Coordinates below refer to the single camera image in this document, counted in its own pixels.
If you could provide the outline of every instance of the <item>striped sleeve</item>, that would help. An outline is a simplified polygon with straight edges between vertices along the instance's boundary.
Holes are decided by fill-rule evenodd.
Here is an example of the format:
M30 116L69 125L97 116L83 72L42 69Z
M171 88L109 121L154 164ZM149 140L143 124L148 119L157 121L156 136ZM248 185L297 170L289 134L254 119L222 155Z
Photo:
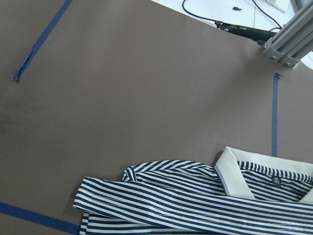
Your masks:
M313 204L212 196L85 178L74 207L131 223L238 235L313 234Z

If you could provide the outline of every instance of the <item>blue tape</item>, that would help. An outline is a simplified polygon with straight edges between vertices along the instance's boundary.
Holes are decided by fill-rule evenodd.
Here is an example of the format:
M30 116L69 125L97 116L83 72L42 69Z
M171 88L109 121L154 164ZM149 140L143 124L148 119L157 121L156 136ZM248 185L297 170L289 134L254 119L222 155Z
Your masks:
M272 103L272 156L277 157L277 100L278 100L278 80L280 76L279 73L276 73L274 76L273 84L273 103Z
M32 59L35 57L41 46L44 44L45 40L48 38L49 34L53 31L54 27L57 25L61 17L66 12L69 5L72 3L73 0L66 0L63 5L61 6L60 10L57 12L57 14L53 17L52 21L48 24L48 26L45 28L41 36L38 38L38 40L33 45L31 51L27 55L25 61L19 66L19 68L16 71L16 74L14 76L14 80L16 82L19 82L21 79L21 75L25 72L26 68L32 61Z
M11 206L6 203L0 202L0 213L40 224L52 229L57 229L69 234L79 234L79 225L25 210L19 207Z

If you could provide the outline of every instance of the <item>folded shirt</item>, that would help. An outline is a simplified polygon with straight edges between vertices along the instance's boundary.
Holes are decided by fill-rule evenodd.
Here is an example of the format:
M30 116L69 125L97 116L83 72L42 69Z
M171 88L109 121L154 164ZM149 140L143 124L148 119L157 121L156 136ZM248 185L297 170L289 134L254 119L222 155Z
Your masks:
M80 234L313 234L313 164L227 147L215 167L159 161L86 177Z

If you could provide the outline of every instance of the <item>neckline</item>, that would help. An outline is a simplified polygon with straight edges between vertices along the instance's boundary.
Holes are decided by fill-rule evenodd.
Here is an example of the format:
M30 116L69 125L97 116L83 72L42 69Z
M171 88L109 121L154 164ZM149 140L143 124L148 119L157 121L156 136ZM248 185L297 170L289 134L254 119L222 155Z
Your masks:
M240 171L237 161L253 162L269 168L313 176L313 164L249 153L226 147L214 168L217 171L227 196L256 200ZM313 189L299 202L313 203Z

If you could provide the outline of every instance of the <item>white surface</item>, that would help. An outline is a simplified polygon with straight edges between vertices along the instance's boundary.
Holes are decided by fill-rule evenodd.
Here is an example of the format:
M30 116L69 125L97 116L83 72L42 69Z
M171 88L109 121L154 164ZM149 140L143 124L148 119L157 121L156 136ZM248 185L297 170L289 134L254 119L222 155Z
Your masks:
M183 0L153 0L159 4L176 10L180 13L193 17L184 12L181 4ZM285 13L277 10L272 5L266 3L266 0L255 0L259 7L268 15L273 17L281 26L286 24L293 16L294 12L289 2ZM232 8L236 6L241 8L241 11L235 11ZM252 0L186 0L185 8L198 16L210 18L224 23L238 24L247 27L253 27L263 30L270 30L278 27L278 25L264 15L252 2ZM216 27L214 22L193 17L197 20L205 22L213 27ZM301 59L309 68L313 69L313 52Z

